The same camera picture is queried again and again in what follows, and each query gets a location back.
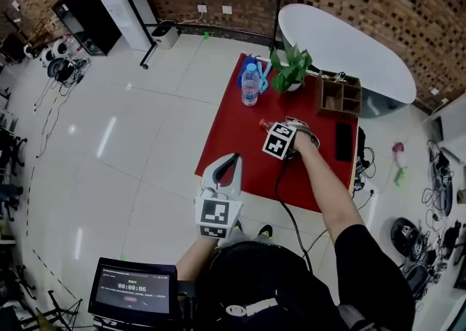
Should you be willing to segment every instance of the white tiled floor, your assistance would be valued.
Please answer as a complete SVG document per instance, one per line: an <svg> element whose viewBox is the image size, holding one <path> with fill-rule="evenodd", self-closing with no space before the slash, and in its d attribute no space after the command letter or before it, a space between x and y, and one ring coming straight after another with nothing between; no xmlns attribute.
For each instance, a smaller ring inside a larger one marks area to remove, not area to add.
<svg viewBox="0 0 466 331"><path fill-rule="evenodd" d="M240 52L268 55L267 48L254 44L182 35L173 49L156 50L145 71L139 67L141 53L120 39L108 57L92 59L85 78L61 108L40 159L36 155L42 128L57 90L48 92L33 115L33 105L47 83L39 62L13 66L2 75L10 83L14 80L8 109L20 118L18 135L29 139L19 182L26 190L31 184L31 192L21 198L12 227L23 262L39 288L39 307L47 308L46 290L51 289L64 306L72 304L74 298L60 280L74 296L84 299L79 324L89 324L87 301L99 257L123 255L126 260L175 263L194 241L192 200L199 185L194 169ZM61 100L58 97L55 107ZM50 121L55 116L53 111ZM406 107L380 119L360 121L366 146L376 152L376 175L364 191L356 193L355 203L362 206L368 190L375 190L377 195L361 214L382 249L397 263L402 261L388 239L390 221L403 215L424 225L420 199L428 186L424 149L429 133L427 125L419 123L425 117ZM408 177L396 187L391 147L406 139ZM463 187L463 172L454 162L451 167L456 191ZM242 200L246 233L255 235L270 223L274 240L300 253L293 225L277 202L246 193ZM291 209L303 244L309 247L325 229L322 217ZM455 218L466 221L466 210L454 207L450 223ZM328 234L312 248L310 258L315 274L338 302L335 255ZM445 290L451 288L455 270L449 269L430 290L416 318L417 327L435 295L446 300L456 296Z"/></svg>

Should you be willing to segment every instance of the potted plant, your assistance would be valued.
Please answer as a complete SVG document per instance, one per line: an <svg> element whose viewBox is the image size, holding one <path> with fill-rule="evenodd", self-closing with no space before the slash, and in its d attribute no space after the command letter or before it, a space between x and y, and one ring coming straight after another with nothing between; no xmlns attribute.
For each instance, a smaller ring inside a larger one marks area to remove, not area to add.
<svg viewBox="0 0 466 331"><path fill-rule="evenodd" d="M270 62L278 72L278 75L272 79L272 86L278 93L297 90L304 83L307 69L312 64L312 58L308 51L300 52L297 45L286 52L286 59L288 66L283 66L276 49L270 56Z"/></svg>

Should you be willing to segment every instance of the water bottle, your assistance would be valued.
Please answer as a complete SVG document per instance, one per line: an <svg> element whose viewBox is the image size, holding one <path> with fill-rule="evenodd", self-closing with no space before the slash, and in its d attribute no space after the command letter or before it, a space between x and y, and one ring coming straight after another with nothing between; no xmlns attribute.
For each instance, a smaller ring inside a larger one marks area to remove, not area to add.
<svg viewBox="0 0 466 331"><path fill-rule="evenodd" d="M261 78L255 63L249 63L241 77L241 101L246 106L254 106L259 95Z"/></svg>

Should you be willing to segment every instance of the wall outlet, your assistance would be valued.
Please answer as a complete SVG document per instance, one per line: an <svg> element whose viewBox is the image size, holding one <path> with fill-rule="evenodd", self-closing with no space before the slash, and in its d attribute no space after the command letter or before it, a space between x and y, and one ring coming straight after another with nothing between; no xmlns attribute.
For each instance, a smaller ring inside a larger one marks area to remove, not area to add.
<svg viewBox="0 0 466 331"><path fill-rule="evenodd" d="M233 9L232 9L232 7L229 6L229 5L222 5L221 11L222 11L224 14L233 14Z"/></svg>

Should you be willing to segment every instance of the floor tile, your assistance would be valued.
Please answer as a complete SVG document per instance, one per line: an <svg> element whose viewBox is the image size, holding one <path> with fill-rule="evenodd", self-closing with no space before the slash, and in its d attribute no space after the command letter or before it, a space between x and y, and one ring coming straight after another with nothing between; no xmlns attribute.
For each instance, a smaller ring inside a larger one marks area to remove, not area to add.
<svg viewBox="0 0 466 331"><path fill-rule="evenodd" d="M219 38L204 40L176 91L181 97L219 105L241 52L266 55L266 47Z"/></svg>
<svg viewBox="0 0 466 331"><path fill-rule="evenodd" d="M83 161L62 240L62 280L75 295L89 298L99 258L120 259L138 184L100 161Z"/></svg>
<svg viewBox="0 0 466 331"><path fill-rule="evenodd" d="M293 214L300 231L318 235L325 230L322 213L305 210L304 208L298 208L291 205L288 205L288 208ZM290 215L279 202L273 201L271 203L271 209L270 222L273 225L294 229Z"/></svg>
<svg viewBox="0 0 466 331"><path fill-rule="evenodd" d="M173 97L111 84L77 87L72 94L60 110L50 149L65 145L142 178Z"/></svg>
<svg viewBox="0 0 466 331"><path fill-rule="evenodd" d="M47 293L49 290L53 291L55 299L63 308L69 308L76 302L76 299L60 284L58 276L55 273L52 275L32 251L23 256L23 265L27 268L26 278L28 282L36 287L36 290L33 291L35 300L24 292L24 300L32 309L38 308L45 312L53 307Z"/></svg>
<svg viewBox="0 0 466 331"><path fill-rule="evenodd" d="M85 79L126 87L147 76L139 66L145 52L131 49L124 37L109 52L108 56L91 57L92 65L86 72Z"/></svg>
<svg viewBox="0 0 466 331"><path fill-rule="evenodd" d="M329 289L333 302L340 304L338 293L338 275L336 272L336 256L332 243L327 245L322 263L316 273L316 277L321 280Z"/></svg>
<svg viewBox="0 0 466 331"><path fill-rule="evenodd" d="M396 142L403 142L411 131L411 113L408 106L389 115L374 119L360 118L360 126L366 134L366 147L376 153L392 156L392 147Z"/></svg>
<svg viewBox="0 0 466 331"><path fill-rule="evenodd" d="M250 218L244 218L243 216L240 216L240 221L242 224L242 230L251 239L254 239L264 225L266 225L264 222L251 220Z"/></svg>
<svg viewBox="0 0 466 331"><path fill-rule="evenodd" d="M298 256L302 257L304 253L302 252L298 237L296 235L296 231L294 229L287 229L281 228L279 226L273 226L274 233L272 237L272 241L280 246L284 246L288 248L290 251L296 253ZM312 243L318 238L318 235L315 234L308 234L300 232L301 241L304 246L304 249L308 250ZM320 237L309 251L309 259L311 260L312 270L317 273L319 269L322 259L325 253L325 249L329 242L329 238L326 236Z"/></svg>
<svg viewBox="0 0 466 331"><path fill-rule="evenodd" d="M31 184L26 230L31 249L50 270L62 274L63 246L71 213L71 200L78 180L82 156L53 151L38 162Z"/></svg>
<svg viewBox="0 0 466 331"><path fill-rule="evenodd" d="M194 174L218 107L175 98L152 148L143 181L187 199L197 195Z"/></svg>
<svg viewBox="0 0 466 331"><path fill-rule="evenodd" d="M272 204L276 201L244 191L240 194L240 200L243 202L241 216L264 223L272 223Z"/></svg>
<svg viewBox="0 0 466 331"><path fill-rule="evenodd" d="M141 183L123 249L126 260L174 265L198 236L193 199Z"/></svg>
<svg viewBox="0 0 466 331"><path fill-rule="evenodd" d="M181 34L172 49L156 48L147 64L149 69L140 81L133 86L175 94L181 79L201 45L203 36Z"/></svg>

